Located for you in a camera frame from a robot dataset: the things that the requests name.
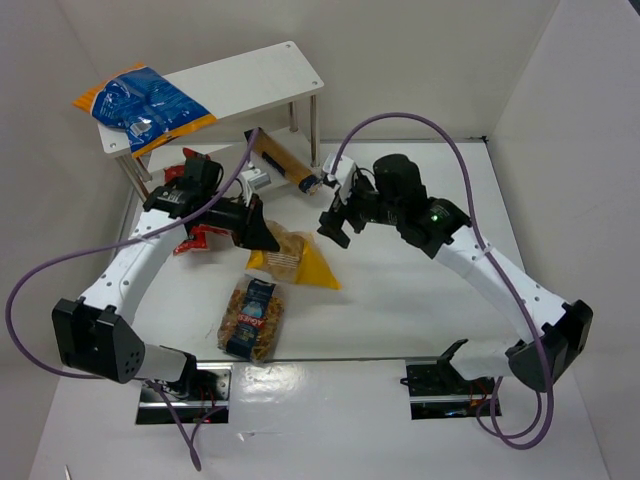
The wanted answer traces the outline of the yellow macaroni bag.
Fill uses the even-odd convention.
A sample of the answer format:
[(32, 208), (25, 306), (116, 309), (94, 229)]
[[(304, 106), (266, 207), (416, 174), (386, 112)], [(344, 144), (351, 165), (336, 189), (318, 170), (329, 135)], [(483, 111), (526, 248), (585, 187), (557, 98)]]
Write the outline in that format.
[(252, 250), (247, 270), (265, 272), (277, 282), (331, 290), (342, 288), (312, 234), (292, 232), (270, 220), (266, 221), (266, 226), (280, 249), (278, 252)]

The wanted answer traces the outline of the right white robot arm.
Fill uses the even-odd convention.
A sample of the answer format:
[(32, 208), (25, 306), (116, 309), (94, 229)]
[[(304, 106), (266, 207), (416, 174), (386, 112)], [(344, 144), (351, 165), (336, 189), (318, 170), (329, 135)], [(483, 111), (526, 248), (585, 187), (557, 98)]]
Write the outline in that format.
[(367, 177), (350, 158), (331, 155), (322, 177), (335, 196), (320, 216), (321, 235), (346, 248), (345, 223), (355, 232), (369, 223), (392, 226), (406, 243), (467, 281), (514, 327), (520, 338), (515, 344), (455, 342), (438, 360), (447, 382), (512, 376), (543, 393), (584, 350), (592, 309), (544, 289), (487, 240), (477, 239), (470, 217), (453, 202), (429, 195), (418, 166), (406, 156), (378, 159)]

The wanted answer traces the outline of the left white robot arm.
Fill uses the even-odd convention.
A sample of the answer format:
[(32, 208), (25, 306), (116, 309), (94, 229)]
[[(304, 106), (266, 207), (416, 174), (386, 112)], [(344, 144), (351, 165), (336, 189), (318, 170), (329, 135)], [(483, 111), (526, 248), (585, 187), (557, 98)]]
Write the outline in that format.
[(156, 187), (143, 204), (132, 243), (78, 299), (61, 299), (52, 321), (62, 363), (120, 384), (163, 382), (186, 391), (197, 376), (194, 355), (145, 343), (133, 330), (139, 304), (165, 261), (195, 227), (230, 235), (235, 246), (276, 252), (263, 202), (249, 186), (239, 200), (222, 197), (223, 167), (185, 152), (182, 174)]

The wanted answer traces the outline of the white two-tier shelf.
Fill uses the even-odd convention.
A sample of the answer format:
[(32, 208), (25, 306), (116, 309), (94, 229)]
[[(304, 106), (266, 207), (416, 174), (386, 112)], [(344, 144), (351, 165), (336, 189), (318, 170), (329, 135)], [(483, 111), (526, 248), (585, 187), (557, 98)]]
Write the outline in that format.
[(318, 95), (324, 82), (293, 41), (217, 60), (165, 78), (207, 108), (213, 125), (134, 158), (125, 134), (98, 126), (105, 154), (145, 200), (164, 179), (163, 169), (183, 161), (182, 148), (211, 153), (231, 173), (246, 148), (244, 132), (262, 128), (311, 168), (321, 161)]

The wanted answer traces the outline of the blue orange pasta bag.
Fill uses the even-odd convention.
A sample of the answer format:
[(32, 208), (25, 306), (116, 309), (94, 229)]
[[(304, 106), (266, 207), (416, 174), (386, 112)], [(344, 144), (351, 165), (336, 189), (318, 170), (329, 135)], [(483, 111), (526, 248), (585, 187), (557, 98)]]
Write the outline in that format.
[(144, 64), (90, 88), (73, 105), (125, 133), (134, 157), (217, 121), (203, 105)]

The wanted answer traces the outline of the red spaghetti pack right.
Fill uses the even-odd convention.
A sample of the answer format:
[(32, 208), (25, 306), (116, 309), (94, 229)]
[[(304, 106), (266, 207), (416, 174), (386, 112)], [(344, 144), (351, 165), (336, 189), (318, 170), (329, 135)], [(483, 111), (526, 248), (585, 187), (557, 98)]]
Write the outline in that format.
[[(224, 168), (214, 162), (208, 154), (197, 152), (191, 148), (182, 149), (185, 156), (185, 173), (180, 181), (193, 181), (197, 187), (203, 187), (205, 197), (213, 195), (224, 176)], [(207, 239), (211, 234), (216, 234), (214, 227), (204, 224), (185, 225), (188, 237), (173, 250), (173, 255), (178, 256), (189, 251), (207, 251), (210, 249)]]

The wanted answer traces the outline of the red spaghetti pack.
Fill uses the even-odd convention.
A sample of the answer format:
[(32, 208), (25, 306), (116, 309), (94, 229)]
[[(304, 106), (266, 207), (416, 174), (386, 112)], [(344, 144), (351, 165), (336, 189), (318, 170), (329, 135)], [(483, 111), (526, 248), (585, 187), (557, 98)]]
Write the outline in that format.
[[(224, 168), (214, 162), (208, 154), (197, 152), (191, 148), (182, 149), (185, 156), (185, 173), (180, 181), (193, 181), (197, 187), (203, 187), (205, 197), (213, 195), (224, 176)], [(173, 250), (173, 255), (178, 256), (189, 251), (207, 251), (210, 249), (207, 239), (211, 234), (216, 234), (214, 227), (204, 224), (185, 225), (188, 237)]]
[(180, 181), (185, 173), (185, 165), (173, 165), (164, 169), (164, 185), (173, 187), (178, 181)]

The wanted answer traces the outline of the blue-capped spaghetti pack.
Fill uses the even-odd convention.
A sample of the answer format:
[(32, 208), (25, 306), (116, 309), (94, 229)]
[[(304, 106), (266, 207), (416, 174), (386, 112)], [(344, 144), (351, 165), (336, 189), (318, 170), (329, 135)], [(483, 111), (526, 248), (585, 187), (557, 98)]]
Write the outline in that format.
[(257, 131), (252, 152), (302, 193), (314, 195), (321, 187), (321, 178), (262, 128)]

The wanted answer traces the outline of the blue tricolour fusilli bag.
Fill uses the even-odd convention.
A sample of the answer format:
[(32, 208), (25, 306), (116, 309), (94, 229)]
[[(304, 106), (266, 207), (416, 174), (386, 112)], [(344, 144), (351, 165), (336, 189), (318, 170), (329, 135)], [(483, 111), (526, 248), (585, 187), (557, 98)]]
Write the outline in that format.
[(218, 348), (254, 364), (273, 354), (284, 318), (285, 292), (277, 283), (244, 275), (236, 284), (217, 331)]

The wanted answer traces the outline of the red spaghetti pack left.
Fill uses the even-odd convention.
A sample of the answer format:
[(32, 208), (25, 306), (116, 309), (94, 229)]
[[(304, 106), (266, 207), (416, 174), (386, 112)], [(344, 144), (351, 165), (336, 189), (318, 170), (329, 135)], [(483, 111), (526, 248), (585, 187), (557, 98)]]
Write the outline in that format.
[(185, 173), (185, 165), (173, 165), (164, 169), (164, 185), (173, 187), (178, 181), (180, 181)]

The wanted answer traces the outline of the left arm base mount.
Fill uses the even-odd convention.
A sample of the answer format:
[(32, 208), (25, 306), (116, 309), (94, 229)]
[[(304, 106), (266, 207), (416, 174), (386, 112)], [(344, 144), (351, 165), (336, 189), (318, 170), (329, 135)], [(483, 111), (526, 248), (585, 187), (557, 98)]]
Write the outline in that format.
[[(164, 394), (185, 424), (195, 425), (202, 418), (207, 424), (226, 424), (229, 419), (232, 364), (199, 363), (198, 371), (198, 380), (187, 393), (176, 393), (168, 386), (163, 386)], [(174, 424), (162, 397), (147, 385), (140, 390), (135, 424)]]

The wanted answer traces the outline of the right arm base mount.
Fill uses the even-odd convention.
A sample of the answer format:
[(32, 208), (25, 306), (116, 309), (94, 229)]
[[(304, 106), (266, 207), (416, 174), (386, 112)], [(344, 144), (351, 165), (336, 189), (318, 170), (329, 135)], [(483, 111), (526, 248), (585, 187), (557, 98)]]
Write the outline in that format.
[(451, 366), (454, 354), (467, 340), (459, 340), (440, 356), (405, 361), (399, 380), (409, 394), (412, 420), (488, 417), (495, 381), (481, 377), (465, 380)]

